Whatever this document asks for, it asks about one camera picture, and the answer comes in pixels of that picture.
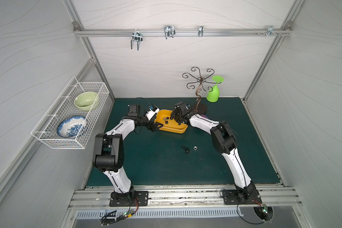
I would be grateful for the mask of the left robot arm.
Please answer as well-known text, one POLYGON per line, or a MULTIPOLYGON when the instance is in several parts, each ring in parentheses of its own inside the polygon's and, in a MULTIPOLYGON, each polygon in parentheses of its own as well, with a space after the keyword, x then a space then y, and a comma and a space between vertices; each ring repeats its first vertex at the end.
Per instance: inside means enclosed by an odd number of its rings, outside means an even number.
POLYGON ((140 105, 130 104, 129 111, 118 125, 104 134, 97 134, 93 150, 92 164, 99 169, 114 186, 115 196, 135 198, 132 181, 124 170, 124 139, 137 127, 146 127, 155 132, 163 125, 155 122, 160 109, 149 105, 143 116, 140 115, 140 105))

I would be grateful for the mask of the yellow plastic storage box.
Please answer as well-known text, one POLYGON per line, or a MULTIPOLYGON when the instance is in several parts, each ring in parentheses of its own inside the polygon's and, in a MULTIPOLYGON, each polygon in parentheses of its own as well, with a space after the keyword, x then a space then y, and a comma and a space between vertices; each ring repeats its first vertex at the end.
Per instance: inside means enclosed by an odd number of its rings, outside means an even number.
POLYGON ((155 122, 162 124, 163 126, 159 129, 161 131, 183 134, 188 126, 186 124, 177 123, 173 117, 171 117, 171 110, 160 110, 157 113, 155 122))

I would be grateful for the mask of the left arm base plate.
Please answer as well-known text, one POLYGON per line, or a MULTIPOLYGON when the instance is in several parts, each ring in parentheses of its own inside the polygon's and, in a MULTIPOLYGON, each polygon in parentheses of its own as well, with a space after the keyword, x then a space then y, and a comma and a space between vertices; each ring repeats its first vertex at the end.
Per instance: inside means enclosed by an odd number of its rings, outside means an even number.
POLYGON ((145 207, 148 205, 148 191, 131 191, 128 193, 112 192, 110 207, 145 207))

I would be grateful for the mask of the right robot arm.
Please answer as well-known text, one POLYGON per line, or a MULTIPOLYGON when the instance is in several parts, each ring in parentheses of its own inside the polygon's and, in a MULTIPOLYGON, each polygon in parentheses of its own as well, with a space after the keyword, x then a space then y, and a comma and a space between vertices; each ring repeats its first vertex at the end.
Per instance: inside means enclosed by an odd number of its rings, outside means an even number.
POLYGON ((184 123, 211 135, 214 148, 224 157, 233 175, 238 201, 243 203, 255 201, 255 196, 258 195, 258 191, 240 159, 237 139, 228 123, 225 121, 213 121, 202 117, 192 111, 191 106, 184 102, 178 102, 174 106, 175 110, 172 111, 171 117, 177 123, 184 123))

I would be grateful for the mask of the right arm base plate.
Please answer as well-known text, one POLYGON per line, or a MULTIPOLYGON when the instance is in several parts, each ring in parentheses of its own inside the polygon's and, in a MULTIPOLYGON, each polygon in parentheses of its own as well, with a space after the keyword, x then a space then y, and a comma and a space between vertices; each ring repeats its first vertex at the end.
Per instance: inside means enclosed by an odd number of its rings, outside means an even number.
POLYGON ((223 199, 224 205, 259 205, 263 204, 260 194, 257 190, 254 192, 243 192, 241 190, 219 191, 220 197, 223 199))

